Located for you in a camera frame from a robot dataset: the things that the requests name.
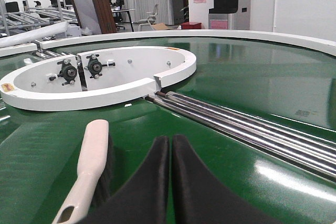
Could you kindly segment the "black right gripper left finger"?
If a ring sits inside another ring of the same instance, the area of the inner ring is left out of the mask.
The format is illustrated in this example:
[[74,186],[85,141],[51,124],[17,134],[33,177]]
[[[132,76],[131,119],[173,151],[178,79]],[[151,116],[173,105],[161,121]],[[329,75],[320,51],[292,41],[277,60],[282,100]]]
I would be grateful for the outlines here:
[[79,223],[166,223],[170,144],[158,136],[132,177]]

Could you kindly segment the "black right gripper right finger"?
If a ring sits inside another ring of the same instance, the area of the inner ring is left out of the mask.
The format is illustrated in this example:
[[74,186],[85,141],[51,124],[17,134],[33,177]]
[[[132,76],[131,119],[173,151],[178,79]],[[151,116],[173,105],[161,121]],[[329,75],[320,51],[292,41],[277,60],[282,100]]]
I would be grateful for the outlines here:
[[279,223],[222,184],[181,134],[172,141],[172,189],[176,223]]

